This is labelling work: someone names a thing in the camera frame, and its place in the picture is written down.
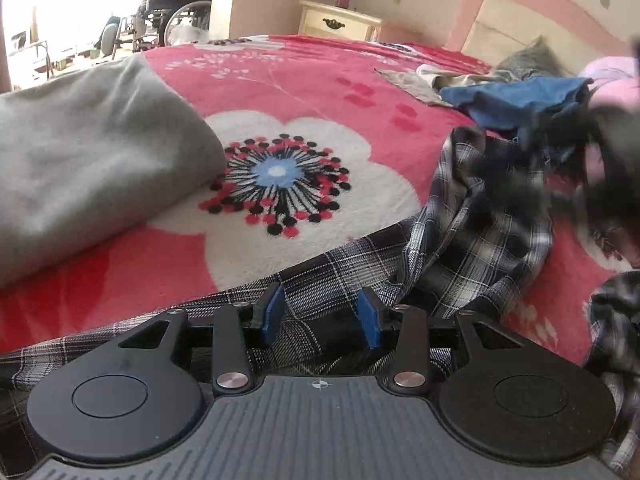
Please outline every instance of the metal screw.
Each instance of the metal screw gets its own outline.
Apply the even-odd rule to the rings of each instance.
[[[227,390],[236,390],[243,386],[247,386],[249,377],[245,374],[241,374],[240,372],[228,372],[220,375],[216,382],[218,383],[218,386],[221,386],[222,388],[226,388]]]
[[[394,377],[394,382],[403,388],[417,388],[424,384],[424,375],[418,372],[400,372]]]

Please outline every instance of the crosshair marking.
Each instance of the crosshair marking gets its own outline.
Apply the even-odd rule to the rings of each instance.
[[[322,390],[323,388],[326,388],[328,386],[331,386],[331,383],[328,383],[327,381],[325,381],[324,379],[316,379],[315,381],[313,381],[311,383],[311,385],[316,388],[317,390]]]

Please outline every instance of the gray ribbed surface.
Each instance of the gray ribbed surface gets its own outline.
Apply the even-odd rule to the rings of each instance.
[[[180,446],[146,463],[83,470],[47,460],[36,480],[607,480],[592,458],[553,468],[493,462],[461,446],[425,402],[372,377],[270,376],[256,392],[217,400]]]

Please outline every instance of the gray cloth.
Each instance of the gray cloth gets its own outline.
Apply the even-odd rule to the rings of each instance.
[[[450,72],[436,66],[420,65],[415,72],[395,72],[375,69],[391,84],[414,96],[429,106],[452,106],[440,97],[440,91],[450,86],[472,86],[485,83],[511,83],[517,79],[507,70],[488,75]]]
[[[0,286],[224,171],[207,123],[139,55],[0,96]]]

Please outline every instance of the drawer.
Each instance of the drawer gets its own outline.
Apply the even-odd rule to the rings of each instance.
[[[335,20],[343,27],[332,28],[325,20],[331,24],[332,20]],[[302,29],[300,31],[302,34],[316,38],[347,38],[348,40],[369,41],[373,39],[375,26],[330,12],[307,9]]]

